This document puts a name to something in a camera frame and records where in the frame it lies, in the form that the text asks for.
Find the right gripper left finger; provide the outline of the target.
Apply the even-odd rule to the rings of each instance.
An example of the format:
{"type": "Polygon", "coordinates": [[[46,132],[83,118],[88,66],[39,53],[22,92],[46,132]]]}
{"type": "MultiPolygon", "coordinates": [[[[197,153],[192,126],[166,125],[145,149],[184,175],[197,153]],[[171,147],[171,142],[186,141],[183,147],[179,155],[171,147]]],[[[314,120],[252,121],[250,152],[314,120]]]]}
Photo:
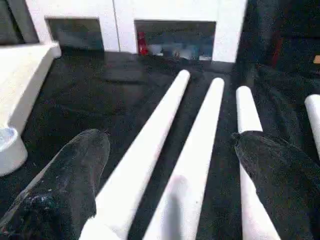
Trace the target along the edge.
{"type": "Polygon", "coordinates": [[[87,129],[53,157],[0,220],[2,240],[77,240],[97,212],[109,135],[87,129]]]}

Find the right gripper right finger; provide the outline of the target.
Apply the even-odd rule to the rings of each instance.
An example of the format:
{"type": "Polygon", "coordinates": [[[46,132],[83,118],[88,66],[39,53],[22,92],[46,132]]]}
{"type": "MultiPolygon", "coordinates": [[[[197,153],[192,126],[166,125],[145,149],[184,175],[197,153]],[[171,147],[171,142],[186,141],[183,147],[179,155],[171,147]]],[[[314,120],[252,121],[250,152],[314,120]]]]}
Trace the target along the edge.
{"type": "Polygon", "coordinates": [[[320,167],[295,145],[262,131],[232,135],[236,155],[282,240],[320,238],[320,167]]]}

